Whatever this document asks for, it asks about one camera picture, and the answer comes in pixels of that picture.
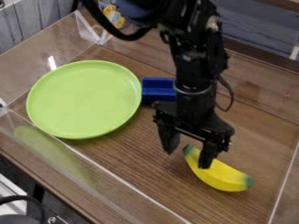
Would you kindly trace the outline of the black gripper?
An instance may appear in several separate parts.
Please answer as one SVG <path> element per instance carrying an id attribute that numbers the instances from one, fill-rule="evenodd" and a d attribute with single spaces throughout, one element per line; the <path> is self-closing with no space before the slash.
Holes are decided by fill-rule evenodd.
<path id="1" fill-rule="evenodd" d="M 199 168 L 209 169 L 217 155 L 229 150 L 231 137 L 235 135 L 233 127 L 220 119 L 213 111 L 204 116 L 196 115 L 192 119 L 180 118 L 176 115 L 173 101 L 156 101 L 153 108 L 153 122 L 157 126 L 163 150 L 168 154 L 173 153 L 180 143 L 180 134 L 195 138 L 204 142 Z"/>

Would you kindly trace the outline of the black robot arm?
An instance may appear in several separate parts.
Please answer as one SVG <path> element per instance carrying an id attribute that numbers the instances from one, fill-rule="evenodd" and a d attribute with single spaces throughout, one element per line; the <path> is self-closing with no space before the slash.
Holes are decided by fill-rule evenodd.
<path id="1" fill-rule="evenodd" d="M 235 134 L 233 127 L 215 112 L 217 85 L 228 84 L 221 73 L 229 59 L 215 3 L 211 0 L 112 0 L 120 15 L 137 27 L 125 34 L 108 21 L 96 0 L 80 1 L 116 38 L 135 41 L 152 29 L 160 32 L 176 68 L 172 83 L 176 100 L 153 104 L 163 149 L 173 152 L 180 135 L 193 137 L 203 142 L 197 166 L 208 169 L 217 155 L 229 149 Z"/>

